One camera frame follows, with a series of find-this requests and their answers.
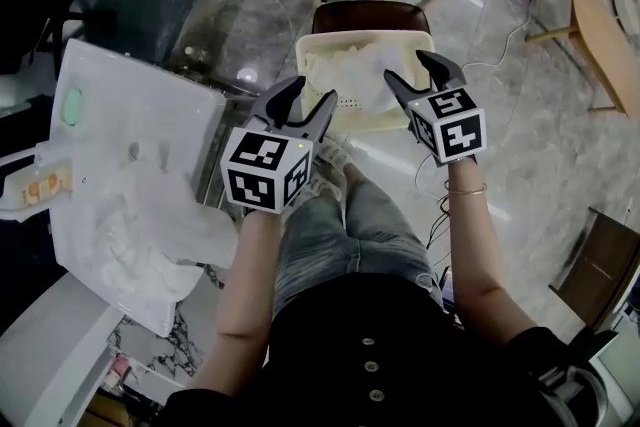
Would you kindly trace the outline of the light wooden table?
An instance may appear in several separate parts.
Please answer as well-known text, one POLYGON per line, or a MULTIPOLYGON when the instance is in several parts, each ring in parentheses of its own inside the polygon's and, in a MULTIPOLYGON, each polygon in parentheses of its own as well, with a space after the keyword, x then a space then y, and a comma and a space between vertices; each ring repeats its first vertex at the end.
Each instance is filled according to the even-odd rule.
POLYGON ((525 41, 539 43, 558 37, 567 37, 579 51, 612 102, 593 110, 634 118, 640 106, 636 54, 605 1, 571 0, 568 26, 528 35, 525 41))

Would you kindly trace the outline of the green soap bar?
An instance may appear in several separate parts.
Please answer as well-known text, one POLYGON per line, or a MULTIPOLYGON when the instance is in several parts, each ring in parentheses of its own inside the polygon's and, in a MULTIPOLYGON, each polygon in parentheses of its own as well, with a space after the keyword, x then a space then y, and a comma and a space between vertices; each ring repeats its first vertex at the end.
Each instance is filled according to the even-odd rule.
POLYGON ((83 91, 79 87, 70 86, 63 97, 60 110, 61 121, 69 127, 77 126, 82 117, 83 105, 83 91))

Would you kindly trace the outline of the cream plastic basket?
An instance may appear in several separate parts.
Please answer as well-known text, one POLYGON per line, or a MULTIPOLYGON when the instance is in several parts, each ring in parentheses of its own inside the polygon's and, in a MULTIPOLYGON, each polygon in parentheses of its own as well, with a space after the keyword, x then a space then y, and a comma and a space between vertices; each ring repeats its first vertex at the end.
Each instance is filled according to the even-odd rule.
MULTIPOLYGON (((429 33, 408 30, 359 30, 309 34, 301 37, 296 43, 296 59, 298 73, 305 76, 304 58, 307 53, 322 50, 344 50, 350 46, 366 45, 374 42, 392 42, 406 45, 415 50, 433 51, 434 41, 429 33)), ((307 84, 301 94, 302 112, 307 115, 320 101, 325 93, 319 93, 307 84)), ((338 98, 329 131, 332 133, 358 133, 404 128, 408 118, 399 106, 382 114, 364 111, 357 103, 349 103, 338 98)))

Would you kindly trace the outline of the person's black buttoned shirt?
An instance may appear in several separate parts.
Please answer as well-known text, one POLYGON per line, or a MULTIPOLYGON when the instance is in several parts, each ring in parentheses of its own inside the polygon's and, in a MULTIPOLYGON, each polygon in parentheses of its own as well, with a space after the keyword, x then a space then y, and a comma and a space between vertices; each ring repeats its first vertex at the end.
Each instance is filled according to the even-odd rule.
POLYGON ((180 391, 154 427, 598 427, 602 380, 550 330, 494 348, 407 280, 353 273, 276 316, 236 397, 180 391))

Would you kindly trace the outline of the person's legs in grey jeans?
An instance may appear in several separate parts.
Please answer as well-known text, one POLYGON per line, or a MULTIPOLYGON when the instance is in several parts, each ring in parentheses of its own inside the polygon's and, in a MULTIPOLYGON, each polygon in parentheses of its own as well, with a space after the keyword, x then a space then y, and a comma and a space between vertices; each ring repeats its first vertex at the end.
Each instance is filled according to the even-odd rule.
POLYGON ((317 195, 290 214, 274 314, 431 322, 444 309, 424 245, 392 199, 361 178, 344 203, 317 195))

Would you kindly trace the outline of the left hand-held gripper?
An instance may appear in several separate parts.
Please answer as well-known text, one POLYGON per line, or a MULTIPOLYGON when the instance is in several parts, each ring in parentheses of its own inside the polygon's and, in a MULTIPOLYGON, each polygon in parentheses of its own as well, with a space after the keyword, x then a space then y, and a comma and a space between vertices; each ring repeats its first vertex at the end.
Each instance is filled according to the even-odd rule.
POLYGON ((303 121, 288 125, 305 84, 304 76, 278 82, 254 101, 253 117, 231 131, 221 158, 229 202, 280 214, 309 181, 314 146, 329 127, 339 95, 325 93, 303 121))

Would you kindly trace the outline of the person's white shoe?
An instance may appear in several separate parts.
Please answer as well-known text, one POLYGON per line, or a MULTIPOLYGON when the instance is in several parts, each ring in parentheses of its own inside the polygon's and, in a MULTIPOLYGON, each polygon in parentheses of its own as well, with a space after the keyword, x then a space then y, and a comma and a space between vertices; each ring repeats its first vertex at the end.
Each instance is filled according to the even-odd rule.
POLYGON ((339 203, 342 202, 343 193, 340 185, 316 173, 303 187, 299 199, 306 201, 314 197, 320 197, 323 193, 327 193, 332 199, 335 199, 339 203))
POLYGON ((344 173, 346 165, 353 163, 351 155, 328 136, 325 136, 320 143, 318 158, 341 174, 344 173))

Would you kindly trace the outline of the clear soap bottle orange label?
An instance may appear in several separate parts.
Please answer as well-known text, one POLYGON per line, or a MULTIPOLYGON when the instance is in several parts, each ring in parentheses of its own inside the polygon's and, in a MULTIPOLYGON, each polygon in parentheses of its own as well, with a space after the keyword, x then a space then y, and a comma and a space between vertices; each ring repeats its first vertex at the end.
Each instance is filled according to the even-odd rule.
POLYGON ((70 164, 28 165, 5 177, 0 220, 22 222, 70 198, 70 164))

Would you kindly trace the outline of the steel rack stand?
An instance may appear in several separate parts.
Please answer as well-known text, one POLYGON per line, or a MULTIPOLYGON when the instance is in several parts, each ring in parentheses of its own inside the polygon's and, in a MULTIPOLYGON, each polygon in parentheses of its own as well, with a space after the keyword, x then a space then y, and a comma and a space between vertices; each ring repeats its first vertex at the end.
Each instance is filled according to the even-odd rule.
POLYGON ((222 153, 231 130, 237 125, 242 125, 247 119, 260 89, 256 84, 219 77, 208 79, 205 84, 220 92, 226 99, 226 104, 204 161, 196 188, 196 200, 206 206, 224 208, 226 200, 220 165, 222 153))

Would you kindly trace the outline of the white ceramic sink basin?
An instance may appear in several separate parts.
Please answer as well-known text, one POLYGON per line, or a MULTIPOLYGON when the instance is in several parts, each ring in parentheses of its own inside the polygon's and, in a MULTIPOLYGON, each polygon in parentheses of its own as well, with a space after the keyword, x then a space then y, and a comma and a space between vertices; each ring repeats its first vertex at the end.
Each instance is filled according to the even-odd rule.
POLYGON ((171 331, 180 301, 148 301, 107 287, 91 269, 92 238, 96 230, 116 225, 129 230, 118 175, 130 164, 185 173, 196 199, 225 104, 219 92, 160 68, 79 40, 67 44, 49 137, 71 145, 71 197, 50 212, 56 259, 111 306, 159 336, 171 331), (70 86, 84 95, 75 127, 60 119, 70 86))

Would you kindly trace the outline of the person's left forearm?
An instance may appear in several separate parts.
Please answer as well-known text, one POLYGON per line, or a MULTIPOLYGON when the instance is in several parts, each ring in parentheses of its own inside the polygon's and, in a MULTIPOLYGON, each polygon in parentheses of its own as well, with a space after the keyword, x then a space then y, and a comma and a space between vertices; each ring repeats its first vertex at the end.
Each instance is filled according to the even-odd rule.
POLYGON ((243 219, 217 307, 213 346, 191 388, 235 396, 259 373, 269 342, 280 241, 279 215, 254 211, 243 219))

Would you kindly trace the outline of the person's left white shoe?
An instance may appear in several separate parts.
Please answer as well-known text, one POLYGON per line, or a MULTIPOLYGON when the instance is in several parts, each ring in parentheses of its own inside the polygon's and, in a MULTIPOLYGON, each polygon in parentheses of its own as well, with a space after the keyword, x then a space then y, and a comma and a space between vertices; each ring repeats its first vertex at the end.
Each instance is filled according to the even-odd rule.
POLYGON ((316 173, 303 187, 299 199, 306 201, 314 197, 320 197, 323 193, 327 193, 332 199, 335 199, 339 203, 342 202, 343 193, 340 185, 316 173))

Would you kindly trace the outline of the dark brown box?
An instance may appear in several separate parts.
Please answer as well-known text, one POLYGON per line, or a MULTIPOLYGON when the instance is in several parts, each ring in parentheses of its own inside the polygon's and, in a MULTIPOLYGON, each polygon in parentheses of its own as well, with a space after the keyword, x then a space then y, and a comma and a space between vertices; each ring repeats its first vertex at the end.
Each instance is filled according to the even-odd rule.
POLYGON ((549 288, 594 331, 622 307, 640 277, 640 233, 594 209, 549 288))

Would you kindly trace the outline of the white round disc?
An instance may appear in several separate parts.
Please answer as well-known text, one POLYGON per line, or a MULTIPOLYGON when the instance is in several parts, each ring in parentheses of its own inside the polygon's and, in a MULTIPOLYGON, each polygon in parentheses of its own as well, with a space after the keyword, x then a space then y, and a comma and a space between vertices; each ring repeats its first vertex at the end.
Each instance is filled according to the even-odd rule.
POLYGON ((636 0, 613 0, 616 18, 629 36, 640 35, 640 9, 636 0))

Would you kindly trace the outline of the pink bottle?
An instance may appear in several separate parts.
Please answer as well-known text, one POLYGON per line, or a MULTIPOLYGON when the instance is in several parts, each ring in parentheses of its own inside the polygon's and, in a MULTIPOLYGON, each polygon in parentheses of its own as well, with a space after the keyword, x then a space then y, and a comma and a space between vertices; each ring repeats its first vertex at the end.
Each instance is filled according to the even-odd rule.
POLYGON ((122 354, 118 354, 114 359, 109 371, 105 375, 104 385, 110 389, 121 386, 126 379, 129 371, 129 359, 122 354))

